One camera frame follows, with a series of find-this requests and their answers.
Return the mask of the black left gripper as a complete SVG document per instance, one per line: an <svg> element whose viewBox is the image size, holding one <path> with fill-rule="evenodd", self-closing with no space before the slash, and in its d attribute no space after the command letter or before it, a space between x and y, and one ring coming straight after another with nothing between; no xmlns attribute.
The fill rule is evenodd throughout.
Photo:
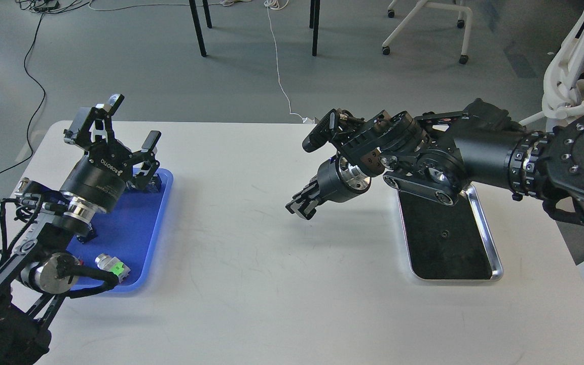
<svg viewBox="0 0 584 365"><path fill-rule="evenodd" d="M109 213L126 185L136 190L148 187L158 169L156 144L162 133L150 131L139 152L130 152L116 142L112 116L124 100L115 93L107 102L81 107L71 126L63 131L63 141L84 150L60 188L65 196L78 196Z"/></svg>

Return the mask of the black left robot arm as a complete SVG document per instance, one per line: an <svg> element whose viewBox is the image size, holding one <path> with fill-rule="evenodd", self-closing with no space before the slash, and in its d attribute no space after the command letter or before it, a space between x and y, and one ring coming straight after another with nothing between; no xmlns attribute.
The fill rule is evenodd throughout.
<svg viewBox="0 0 584 365"><path fill-rule="evenodd" d="M120 282L113 272L83 266L67 246L74 236L90 236L94 215L111 212L127 187L146 189L160 164L159 131L137 152L116 139L112 116L123 99L116 93L79 109L63 139L84 154L60 189L23 178L14 197L0 201L0 364L36 363L49 351L49 326L65 299Z"/></svg>

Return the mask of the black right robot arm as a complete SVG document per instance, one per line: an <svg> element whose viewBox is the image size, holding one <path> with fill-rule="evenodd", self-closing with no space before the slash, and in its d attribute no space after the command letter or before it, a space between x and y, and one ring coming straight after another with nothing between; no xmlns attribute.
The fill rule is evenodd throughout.
<svg viewBox="0 0 584 365"><path fill-rule="evenodd" d="M534 197L552 219L584 226L584 116L551 132L528 131L480 98L454 113L412 117L380 111L370 120L332 109L302 143L336 148L286 205L309 220L327 201L346 202L383 176L393 189L445 206L472 182Z"/></svg>

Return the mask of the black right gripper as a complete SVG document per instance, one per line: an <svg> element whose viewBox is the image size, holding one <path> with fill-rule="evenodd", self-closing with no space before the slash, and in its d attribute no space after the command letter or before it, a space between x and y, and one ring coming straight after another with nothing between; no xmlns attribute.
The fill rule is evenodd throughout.
<svg viewBox="0 0 584 365"><path fill-rule="evenodd" d="M371 185L370 176L339 155L320 165L316 180L316 183L311 182L292 197L285 206L289 213L309 221L317 212L317 207L326 201L346 202L366 193Z"/></svg>

